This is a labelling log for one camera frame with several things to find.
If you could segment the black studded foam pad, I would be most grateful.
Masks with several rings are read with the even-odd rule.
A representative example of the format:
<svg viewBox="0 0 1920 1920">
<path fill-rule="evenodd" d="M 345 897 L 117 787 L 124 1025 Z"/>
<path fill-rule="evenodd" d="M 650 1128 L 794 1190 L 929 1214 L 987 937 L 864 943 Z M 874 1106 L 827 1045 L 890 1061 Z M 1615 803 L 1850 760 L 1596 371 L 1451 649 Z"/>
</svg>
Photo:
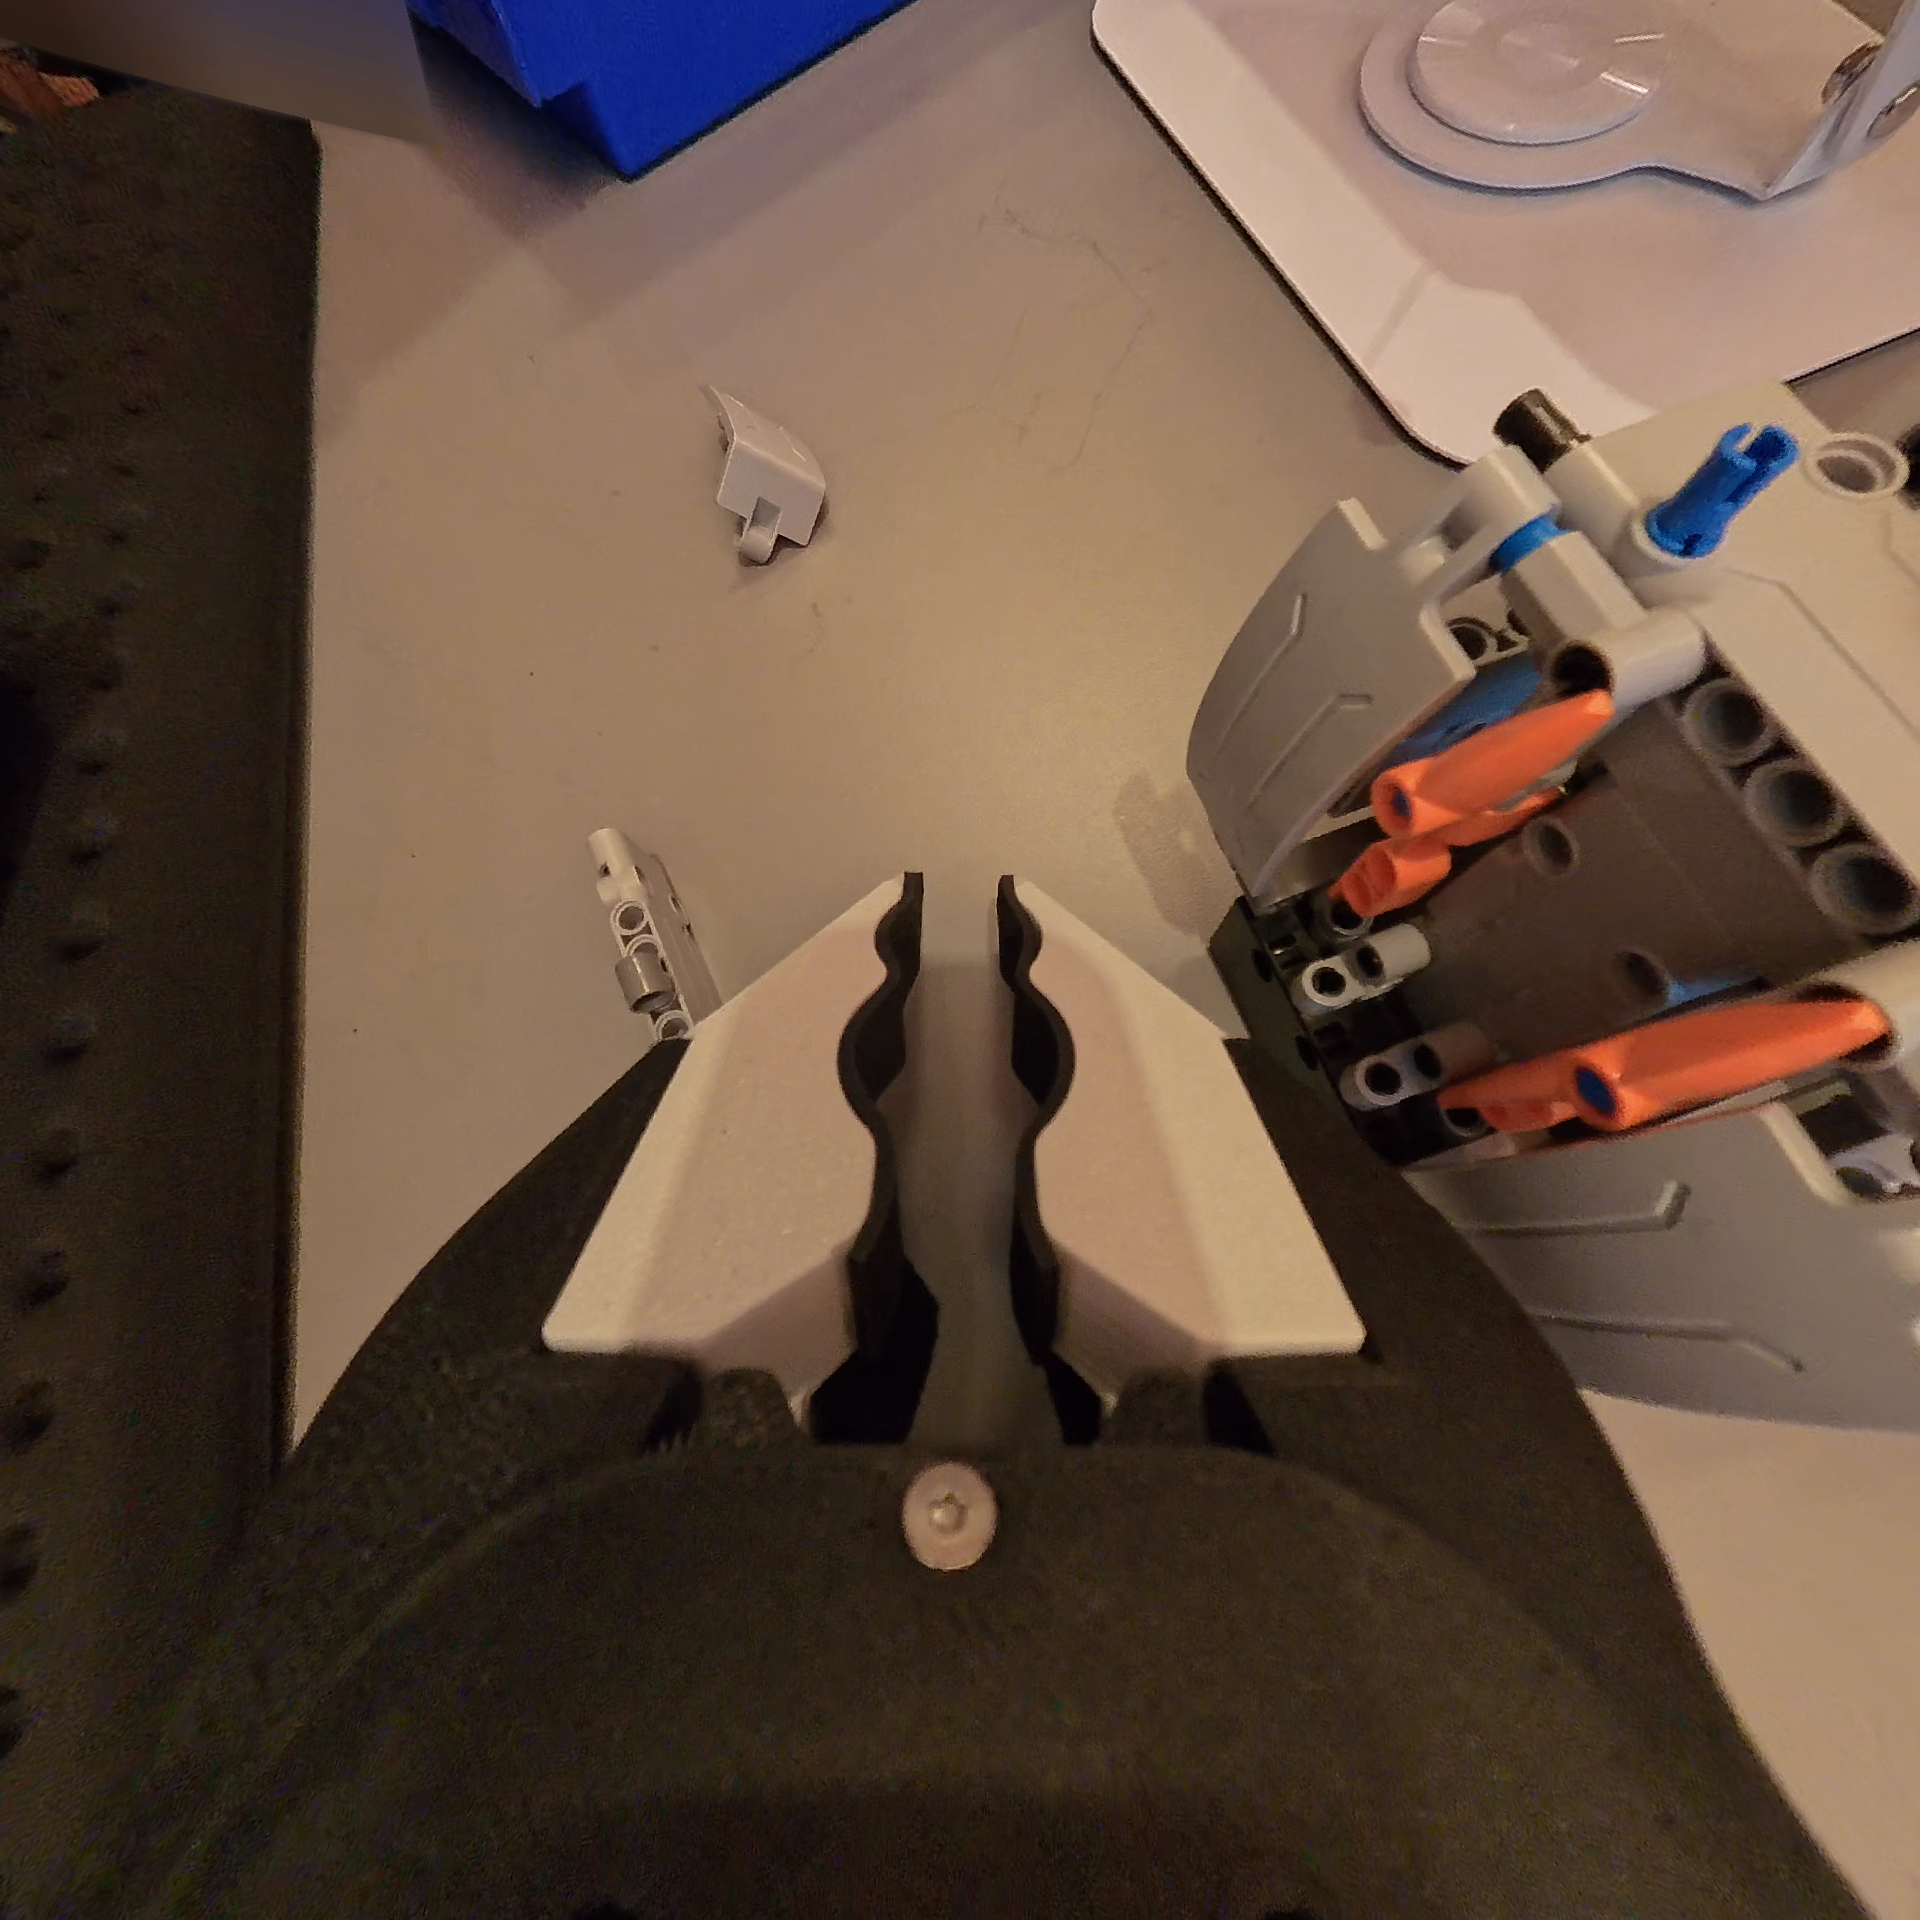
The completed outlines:
<svg viewBox="0 0 1920 1920">
<path fill-rule="evenodd" d="M 5 1915 L 59 1915 L 284 1434 L 320 146 L 5 138 Z"/>
</svg>

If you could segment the white stand with base plate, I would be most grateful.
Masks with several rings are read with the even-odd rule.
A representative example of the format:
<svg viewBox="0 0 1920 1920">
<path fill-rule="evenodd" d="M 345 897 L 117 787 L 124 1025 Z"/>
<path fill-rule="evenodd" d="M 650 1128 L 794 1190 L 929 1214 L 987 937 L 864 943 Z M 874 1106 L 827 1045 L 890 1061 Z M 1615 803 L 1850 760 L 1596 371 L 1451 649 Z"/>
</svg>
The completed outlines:
<svg viewBox="0 0 1920 1920">
<path fill-rule="evenodd" d="M 1457 465 L 1919 323 L 1915 6 L 1103 2 L 1095 48 Z"/>
</svg>

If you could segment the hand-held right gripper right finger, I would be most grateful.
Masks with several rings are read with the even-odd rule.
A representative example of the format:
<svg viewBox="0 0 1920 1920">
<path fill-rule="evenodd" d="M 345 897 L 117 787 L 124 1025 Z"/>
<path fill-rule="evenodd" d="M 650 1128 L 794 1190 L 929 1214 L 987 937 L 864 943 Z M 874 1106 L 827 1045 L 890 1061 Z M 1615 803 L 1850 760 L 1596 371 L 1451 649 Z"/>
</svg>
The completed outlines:
<svg viewBox="0 0 1920 1920">
<path fill-rule="evenodd" d="M 1073 1419 L 1141 1377 L 1359 1355 L 1361 1314 L 1226 1031 L 1018 877 L 1000 878 L 997 959 L 1031 1106 L 1015 1327 Z"/>
</svg>

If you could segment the light grey holed brick beam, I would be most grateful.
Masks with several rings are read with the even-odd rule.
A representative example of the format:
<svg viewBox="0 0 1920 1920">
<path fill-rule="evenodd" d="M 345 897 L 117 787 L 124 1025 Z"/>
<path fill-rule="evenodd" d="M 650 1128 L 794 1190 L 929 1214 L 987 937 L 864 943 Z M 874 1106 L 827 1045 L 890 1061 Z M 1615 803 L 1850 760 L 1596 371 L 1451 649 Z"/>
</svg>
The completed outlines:
<svg viewBox="0 0 1920 1920">
<path fill-rule="evenodd" d="M 659 855 L 615 827 L 587 837 L 594 893 L 615 941 L 615 983 L 657 1043 L 691 1041 L 722 995 Z"/>
</svg>

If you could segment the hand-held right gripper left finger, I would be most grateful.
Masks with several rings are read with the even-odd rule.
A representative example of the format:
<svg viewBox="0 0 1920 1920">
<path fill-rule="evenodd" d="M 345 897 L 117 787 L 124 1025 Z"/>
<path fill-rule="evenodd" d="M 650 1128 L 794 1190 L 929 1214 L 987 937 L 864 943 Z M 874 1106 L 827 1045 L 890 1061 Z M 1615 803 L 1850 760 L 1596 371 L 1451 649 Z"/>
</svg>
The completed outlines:
<svg viewBox="0 0 1920 1920">
<path fill-rule="evenodd" d="M 940 1306 L 905 1253 L 882 1101 L 924 877 L 887 881 L 704 1019 L 543 1342 L 775 1379 L 809 1422 L 916 1418 Z"/>
</svg>

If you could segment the small grey curved brick piece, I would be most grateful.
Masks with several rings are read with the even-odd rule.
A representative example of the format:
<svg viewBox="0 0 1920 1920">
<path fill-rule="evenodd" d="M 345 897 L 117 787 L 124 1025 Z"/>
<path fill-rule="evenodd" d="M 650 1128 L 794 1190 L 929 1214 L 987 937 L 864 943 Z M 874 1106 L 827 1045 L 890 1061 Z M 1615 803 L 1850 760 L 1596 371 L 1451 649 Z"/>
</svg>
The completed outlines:
<svg viewBox="0 0 1920 1920">
<path fill-rule="evenodd" d="M 780 423 L 715 386 L 701 386 L 724 457 L 715 506 L 736 521 L 736 555 L 764 567 L 780 544 L 808 546 L 826 512 L 826 470 Z"/>
</svg>

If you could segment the blue plastic bin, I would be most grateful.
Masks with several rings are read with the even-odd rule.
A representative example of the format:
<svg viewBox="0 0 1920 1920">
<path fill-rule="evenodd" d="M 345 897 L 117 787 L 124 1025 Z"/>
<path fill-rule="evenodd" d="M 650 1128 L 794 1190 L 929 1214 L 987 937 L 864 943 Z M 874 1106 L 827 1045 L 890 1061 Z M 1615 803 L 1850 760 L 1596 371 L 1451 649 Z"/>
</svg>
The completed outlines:
<svg viewBox="0 0 1920 1920">
<path fill-rule="evenodd" d="M 898 2 L 411 2 L 527 106 L 637 179 Z"/>
</svg>

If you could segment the grey orange toy brick model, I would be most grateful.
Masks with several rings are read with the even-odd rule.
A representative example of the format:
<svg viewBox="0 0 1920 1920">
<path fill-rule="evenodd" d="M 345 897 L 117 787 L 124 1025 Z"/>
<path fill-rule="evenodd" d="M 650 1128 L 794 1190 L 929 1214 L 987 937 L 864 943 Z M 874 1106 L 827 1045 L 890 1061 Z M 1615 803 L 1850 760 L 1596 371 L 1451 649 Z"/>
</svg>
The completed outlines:
<svg viewBox="0 0 1920 1920">
<path fill-rule="evenodd" d="M 1603 1395 L 1915 1434 L 1915 530 L 1915 426 L 1528 392 L 1196 709 L 1239 1019 Z"/>
</svg>

